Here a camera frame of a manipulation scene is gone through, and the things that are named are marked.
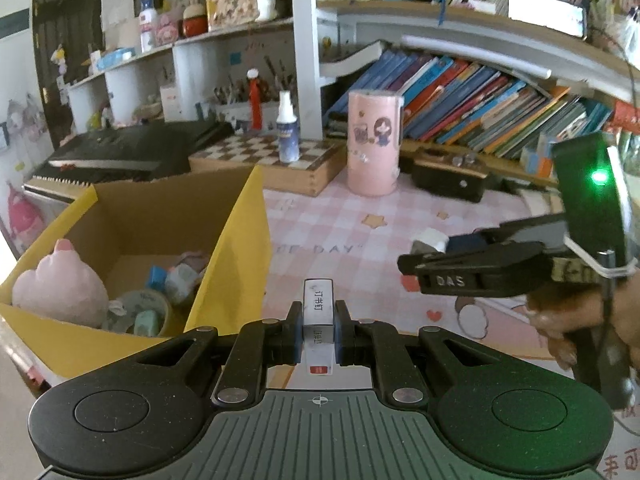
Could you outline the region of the person right hand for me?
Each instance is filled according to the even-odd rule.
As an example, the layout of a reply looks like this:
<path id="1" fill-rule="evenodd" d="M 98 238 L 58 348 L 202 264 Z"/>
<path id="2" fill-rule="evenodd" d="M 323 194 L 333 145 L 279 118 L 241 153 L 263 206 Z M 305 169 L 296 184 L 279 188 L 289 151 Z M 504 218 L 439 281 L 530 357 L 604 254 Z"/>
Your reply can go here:
<path id="1" fill-rule="evenodd" d="M 565 335 L 603 323 L 601 292 L 590 288 L 571 292 L 562 284 L 547 283 L 527 296 L 527 316 L 548 340 L 549 353 L 562 370 L 577 364 L 577 350 Z M 639 273 L 616 286 L 611 323 L 629 349 L 631 366 L 639 371 Z"/>

